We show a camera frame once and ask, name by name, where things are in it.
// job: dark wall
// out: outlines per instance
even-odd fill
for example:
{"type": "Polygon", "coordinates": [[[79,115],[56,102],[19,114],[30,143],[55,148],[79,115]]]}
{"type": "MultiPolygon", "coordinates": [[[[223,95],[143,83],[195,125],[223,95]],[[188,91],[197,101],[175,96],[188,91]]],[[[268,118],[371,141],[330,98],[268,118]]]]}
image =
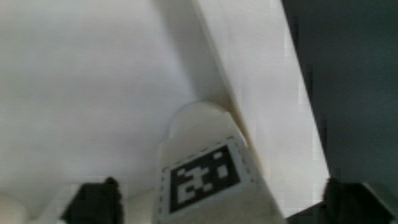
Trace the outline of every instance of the dark wall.
{"type": "Polygon", "coordinates": [[[398,195],[398,1],[282,3],[332,176],[398,195]]]}

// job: white panel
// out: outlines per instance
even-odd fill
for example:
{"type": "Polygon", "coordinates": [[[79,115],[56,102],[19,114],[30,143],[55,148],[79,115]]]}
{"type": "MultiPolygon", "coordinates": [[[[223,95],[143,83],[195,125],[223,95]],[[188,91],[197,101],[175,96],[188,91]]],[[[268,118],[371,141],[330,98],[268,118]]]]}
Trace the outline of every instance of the white panel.
{"type": "Polygon", "coordinates": [[[321,200],[328,170],[278,0],[193,0],[262,177],[284,216],[321,200]]]}

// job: black and white pattern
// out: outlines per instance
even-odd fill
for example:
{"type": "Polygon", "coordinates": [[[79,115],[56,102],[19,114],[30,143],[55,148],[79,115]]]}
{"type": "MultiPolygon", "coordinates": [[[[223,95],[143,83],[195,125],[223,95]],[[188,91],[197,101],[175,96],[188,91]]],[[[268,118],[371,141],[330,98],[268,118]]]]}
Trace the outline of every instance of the black and white pattern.
{"type": "Polygon", "coordinates": [[[170,171],[170,213],[239,182],[227,145],[170,171]]]}
{"type": "Polygon", "coordinates": [[[245,142],[229,137],[163,167],[158,223],[168,223],[252,183],[248,161],[245,142]]]}

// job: qr-like marker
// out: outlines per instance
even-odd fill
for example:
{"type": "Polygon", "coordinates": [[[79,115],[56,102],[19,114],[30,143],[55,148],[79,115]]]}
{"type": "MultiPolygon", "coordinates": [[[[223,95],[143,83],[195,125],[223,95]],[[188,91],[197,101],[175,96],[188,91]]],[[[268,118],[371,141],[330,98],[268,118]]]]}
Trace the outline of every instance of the qr-like marker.
{"type": "Polygon", "coordinates": [[[227,145],[170,171],[168,213],[239,183],[227,145]]]}

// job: white ceiling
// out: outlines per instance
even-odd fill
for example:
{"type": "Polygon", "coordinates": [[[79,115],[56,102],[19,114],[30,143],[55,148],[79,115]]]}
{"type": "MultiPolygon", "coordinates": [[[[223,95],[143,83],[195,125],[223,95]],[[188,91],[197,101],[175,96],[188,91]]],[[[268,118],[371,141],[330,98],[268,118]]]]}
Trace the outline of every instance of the white ceiling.
{"type": "Polygon", "coordinates": [[[227,104],[186,0],[0,1],[0,191],[31,215],[62,185],[150,187],[181,106],[227,104]]]}

